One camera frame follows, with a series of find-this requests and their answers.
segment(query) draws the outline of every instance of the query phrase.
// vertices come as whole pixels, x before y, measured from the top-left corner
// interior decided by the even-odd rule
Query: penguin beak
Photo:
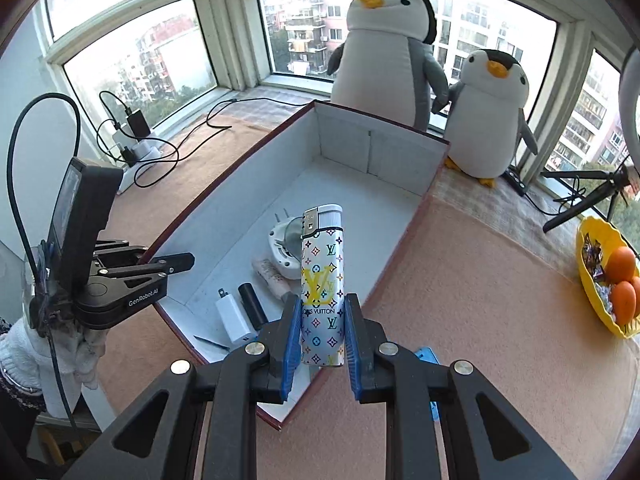
[[[502,63],[498,63],[497,61],[487,61],[486,69],[492,76],[499,77],[500,79],[504,79],[509,75],[507,67],[505,67]]]
[[[360,0],[363,6],[367,9],[377,9],[385,4],[384,0]]]

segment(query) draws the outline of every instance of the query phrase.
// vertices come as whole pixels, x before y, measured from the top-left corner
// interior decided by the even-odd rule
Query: yellow basket
[[[584,265],[584,261],[582,260],[582,246],[584,245],[584,235],[587,233],[589,234],[589,238],[592,242],[597,240],[602,246],[603,267],[607,265],[607,261],[609,260],[609,256],[613,252],[613,250],[616,247],[626,246],[626,243],[622,239],[620,231],[618,231],[608,222],[605,222],[601,218],[596,217],[585,218],[580,224],[578,232],[575,235],[575,257],[578,261],[578,271],[580,272],[582,286],[587,293],[587,297],[591,302],[591,306],[596,311],[596,314],[598,314],[600,320],[602,320],[602,322],[607,326],[609,330],[611,330],[618,337],[628,339],[640,332],[640,316],[632,319],[625,326],[620,327],[613,322],[611,316],[607,314],[606,310],[604,310],[604,304],[598,296],[596,287],[593,284],[593,278],[587,271],[587,267]],[[638,273],[638,266],[636,266],[635,275],[640,275]]]

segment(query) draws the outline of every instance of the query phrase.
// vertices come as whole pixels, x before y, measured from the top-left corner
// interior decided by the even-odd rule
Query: penguin belly
[[[447,119],[444,138],[460,170],[476,178],[495,178],[513,158],[517,132],[516,105],[466,86]]]
[[[413,126],[414,76],[407,38],[352,30],[344,44],[331,102]]]

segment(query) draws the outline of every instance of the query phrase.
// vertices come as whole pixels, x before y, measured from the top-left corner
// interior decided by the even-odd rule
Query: silver bolt
[[[378,350],[384,355],[396,355],[398,353],[398,345],[387,341],[386,343],[382,343],[378,347]]]
[[[176,375],[182,375],[187,373],[189,371],[189,368],[191,368],[191,365],[189,364],[188,361],[185,361],[184,359],[180,359],[179,361],[174,361],[171,364],[171,371]]]
[[[260,355],[262,352],[264,352],[264,345],[258,342],[249,343],[244,347],[244,351],[249,355]]]
[[[474,371],[474,366],[469,361],[456,361],[453,369],[460,375],[471,375],[471,372]]]

